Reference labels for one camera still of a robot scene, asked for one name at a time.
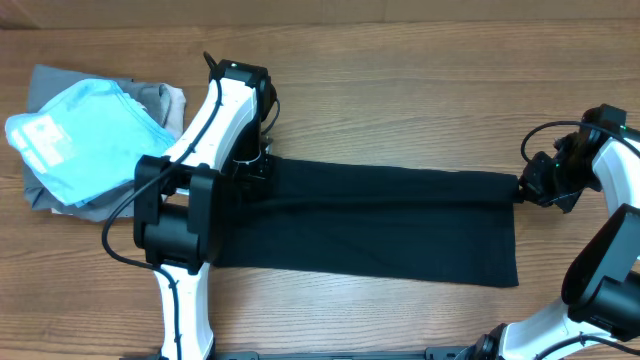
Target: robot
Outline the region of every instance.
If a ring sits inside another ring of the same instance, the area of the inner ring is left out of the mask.
[[[626,112],[609,105],[588,110],[580,122],[548,123],[532,130],[521,147],[526,168],[522,197],[570,212],[585,188],[604,191],[609,219],[570,266],[561,296],[530,318],[500,324],[471,346],[427,347],[423,352],[301,355],[215,353],[207,310],[210,263],[220,251],[225,197],[230,189],[260,196],[272,171],[270,144],[261,131],[277,101],[267,69],[205,53],[209,92],[182,138],[166,156],[143,157],[135,193],[116,209],[102,233],[116,260],[153,270],[161,289],[165,339],[152,360],[556,360],[605,344],[640,355],[617,341],[640,334],[640,275],[631,269],[640,255],[640,133],[627,128]],[[557,140],[557,153],[532,159],[527,140],[551,126],[579,126]],[[188,206],[163,203],[175,193]],[[111,224],[134,203],[134,240],[146,263],[116,254],[108,244]]]

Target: wooden table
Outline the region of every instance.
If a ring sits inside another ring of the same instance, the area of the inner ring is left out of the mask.
[[[640,126],[640,22],[465,22],[0,32],[0,118],[25,110],[33,65],[162,81],[204,99],[201,53],[269,69],[282,100],[275,153],[288,158],[520,174],[535,125],[610,103]],[[551,129],[529,152],[552,151]],[[101,226],[31,212],[22,161],[0,142],[0,359],[116,359],[163,339],[154,276],[107,256]],[[221,351],[417,350],[470,344],[560,294],[567,267],[606,220],[601,194],[575,210],[517,205],[520,286],[260,269],[215,270]],[[141,258],[131,223],[113,246]],[[597,347],[576,358],[623,358]]]

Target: folded black cloth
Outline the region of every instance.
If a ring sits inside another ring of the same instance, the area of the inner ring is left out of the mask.
[[[218,267],[518,285],[513,175],[275,158],[229,220]]]

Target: gray cloth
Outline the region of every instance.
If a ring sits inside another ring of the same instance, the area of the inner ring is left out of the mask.
[[[49,100],[71,85],[84,79],[104,79],[101,76],[76,71],[56,69],[36,65],[31,77],[27,112],[37,112]],[[129,78],[112,79],[122,90],[138,101],[151,118],[178,139],[182,135],[186,99],[181,89],[166,84],[136,83]],[[107,191],[82,207],[65,206],[56,199],[36,178],[25,164],[22,167],[24,197],[33,210],[49,210],[77,216],[91,221],[103,221],[120,203],[133,193],[133,182]],[[133,216],[133,204],[120,213],[119,217]]]

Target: light blue fabric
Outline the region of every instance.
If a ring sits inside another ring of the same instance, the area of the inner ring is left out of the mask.
[[[133,180],[142,155],[161,156],[175,143],[112,80],[77,82],[38,113],[10,117],[9,144],[65,205],[83,205]]]

